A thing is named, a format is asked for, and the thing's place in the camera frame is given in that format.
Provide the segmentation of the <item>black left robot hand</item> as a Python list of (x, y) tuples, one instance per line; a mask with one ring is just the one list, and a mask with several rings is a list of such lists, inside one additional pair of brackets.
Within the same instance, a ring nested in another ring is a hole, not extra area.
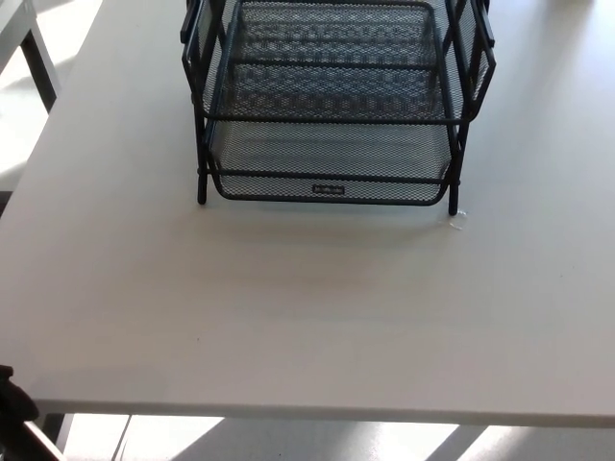
[(1, 427), (23, 426), (39, 417), (32, 398), (12, 381), (13, 367), (1, 366)]

